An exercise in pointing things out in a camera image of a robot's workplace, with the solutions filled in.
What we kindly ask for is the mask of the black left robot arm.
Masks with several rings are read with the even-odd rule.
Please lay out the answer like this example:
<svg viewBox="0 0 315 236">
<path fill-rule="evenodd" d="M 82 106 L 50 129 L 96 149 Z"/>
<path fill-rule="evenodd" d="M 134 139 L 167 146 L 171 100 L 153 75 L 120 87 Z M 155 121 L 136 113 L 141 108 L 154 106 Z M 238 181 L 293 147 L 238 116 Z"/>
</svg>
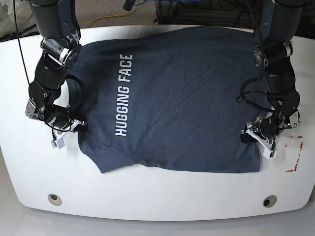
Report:
<svg viewBox="0 0 315 236">
<path fill-rule="evenodd" d="M 259 67 L 256 78 L 246 80 L 240 88 L 237 102 L 245 102 L 261 111 L 270 113 L 267 118 L 257 117 L 248 122 L 241 131 L 243 143 L 260 143 L 267 159 L 276 157 L 277 136 L 286 129 L 298 127 L 300 94 L 295 86 L 295 73 L 290 57 L 295 35 L 305 8 L 304 0 L 265 0 L 261 21 L 256 22 L 254 37 L 256 49 L 253 52 L 255 65 Z M 256 86 L 265 79 L 268 91 L 265 96 L 270 108 L 262 107 L 249 100 L 256 92 Z"/>
</svg>

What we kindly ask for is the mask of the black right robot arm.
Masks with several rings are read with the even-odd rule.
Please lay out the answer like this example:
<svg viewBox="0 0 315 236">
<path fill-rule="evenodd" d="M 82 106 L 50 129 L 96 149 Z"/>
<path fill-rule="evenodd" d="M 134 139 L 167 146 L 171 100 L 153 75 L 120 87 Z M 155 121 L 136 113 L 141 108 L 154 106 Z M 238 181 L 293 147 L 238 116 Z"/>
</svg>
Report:
<svg viewBox="0 0 315 236">
<path fill-rule="evenodd" d="M 82 82 L 70 74 L 81 51 L 80 27 L 73 0 L 31 0 L 30 7 L 36 26 L 43 37 L 42 55 L 35 69 L 34 81 L 29 84 L 26 116 L 44 122 L 52 129 L 52 145 L 64 146 L 63 137 L 75 132 L 86 122 L 73 119 L 71 113 L 82 104 Z M 69 107 L 54 102 L 61 95 L 61 86 L 69 79 L 79 86 L 78 98 Z"/>
</svg>

